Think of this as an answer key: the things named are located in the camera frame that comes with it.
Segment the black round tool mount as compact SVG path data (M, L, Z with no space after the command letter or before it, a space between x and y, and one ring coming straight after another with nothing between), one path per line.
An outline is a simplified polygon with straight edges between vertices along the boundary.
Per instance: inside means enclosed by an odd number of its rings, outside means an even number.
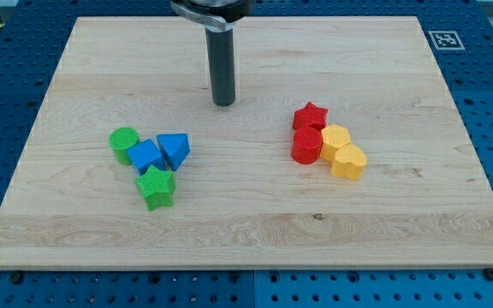
M213 32L226 32L250 14L253 0L171 0L170 7L188 21Z

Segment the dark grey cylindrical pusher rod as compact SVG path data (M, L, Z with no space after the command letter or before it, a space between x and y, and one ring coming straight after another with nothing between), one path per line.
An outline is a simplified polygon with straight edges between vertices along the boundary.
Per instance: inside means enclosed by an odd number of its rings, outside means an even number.
M235 48L233 30L205 29L212 101L217 106L235 102Z

